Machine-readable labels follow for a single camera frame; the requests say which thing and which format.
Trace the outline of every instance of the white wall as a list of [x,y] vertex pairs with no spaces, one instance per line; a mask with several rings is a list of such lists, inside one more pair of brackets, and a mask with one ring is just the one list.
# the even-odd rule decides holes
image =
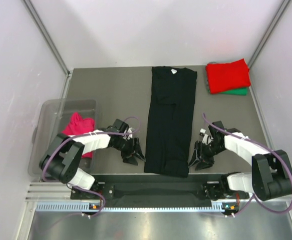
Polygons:
[[64,80],[22,1],[0,0],[0,240],[16,233],[40,108]]
[[273,144],[292,163],[292,1],[250,72]]
[[249,60],[281,0],[32,0],[68,68]]

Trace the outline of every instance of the green folded cloth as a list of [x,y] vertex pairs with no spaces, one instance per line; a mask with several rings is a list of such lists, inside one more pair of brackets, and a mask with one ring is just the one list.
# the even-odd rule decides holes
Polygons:
[[222,91],[220,92],[221,94],[232,94],[232,95],[242,95],[245,96],[247,95],[248,88],[247,87],[241,87],[241,88],[236,88],[228,91]]

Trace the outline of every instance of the black cloth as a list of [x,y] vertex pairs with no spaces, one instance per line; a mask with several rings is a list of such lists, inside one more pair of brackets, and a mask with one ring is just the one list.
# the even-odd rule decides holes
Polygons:
[[188,176],[196,80],[187,68],[152,68],[145,173]]

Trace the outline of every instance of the pink cloth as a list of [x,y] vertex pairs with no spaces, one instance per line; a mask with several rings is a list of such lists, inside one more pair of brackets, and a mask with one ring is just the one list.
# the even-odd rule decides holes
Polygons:
[[[72,114],[70,123],[62,131],[66,135],[80,135],[92,132],[95,129],[95,121],[92,118],[83,119],[77,112]],[[82,155],[83,158],[92,158],[92,152]]]

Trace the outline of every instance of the transparent container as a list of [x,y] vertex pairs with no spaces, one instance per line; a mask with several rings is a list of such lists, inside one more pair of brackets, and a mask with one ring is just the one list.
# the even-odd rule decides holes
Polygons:
[[[41,158],[57,133],[62,132],[68,125],[70,117],[75,112],[82,118],[94,119],[95,128],[97,128],[97,102],[94,99],[54,99],[42,105],[37,130],[33,137],[29,175],[33,177],[41,175],[42,170],[39,168]],[[89,170],[92,167],[92,159],[81,159],[80,167],[83,170]]]

